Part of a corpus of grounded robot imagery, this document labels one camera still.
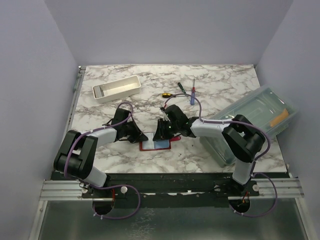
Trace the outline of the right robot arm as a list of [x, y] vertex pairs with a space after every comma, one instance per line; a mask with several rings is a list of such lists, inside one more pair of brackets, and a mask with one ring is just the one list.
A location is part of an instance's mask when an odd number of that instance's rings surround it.
[[247, 118], [238, 114], [228, 120], [204, 120], [200, 117], [187, 117], [175, 104], [161, 109], [167, 119], [157, 120], [153, 141], [170, 140], [175, 135], [189, 138], [221, 138], [227, 143], [236, 158], [230, 191], [241, 196], [248, 190], [253, 162], [262, 149], [266, 137]]

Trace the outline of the red card holder wallet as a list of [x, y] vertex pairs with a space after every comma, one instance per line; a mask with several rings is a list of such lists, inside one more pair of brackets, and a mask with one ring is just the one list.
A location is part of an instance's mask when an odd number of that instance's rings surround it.
[[160, 150], [170, 150], [171, 149], [171, 142], [177, 142], [181, 140], [179, 135], [172, 137], [169, 140], [160, 140], [160, 141], [153, 141], [154, 132], [146, 132], [144, 133], [148, 140], [142, 141], [139, 143], [139, 150], [141, 152], [146, 151], [160, 151]]

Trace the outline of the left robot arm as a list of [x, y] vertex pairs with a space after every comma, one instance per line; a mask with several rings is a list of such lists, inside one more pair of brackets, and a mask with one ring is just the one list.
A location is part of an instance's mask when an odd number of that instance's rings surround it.
[[93, 185], [93, 191], [101, 198], [107, 197], [111, 185], [107, 174], [94, 167], [98, 147], [125, 139], [132, 144], [148, 140], [132, 117], [132, 112], [123, 108], [115, 111], [114, 117], [100, 128], [80, 133], [69, 130], [57, 152], [53, 168], [65, 175]]

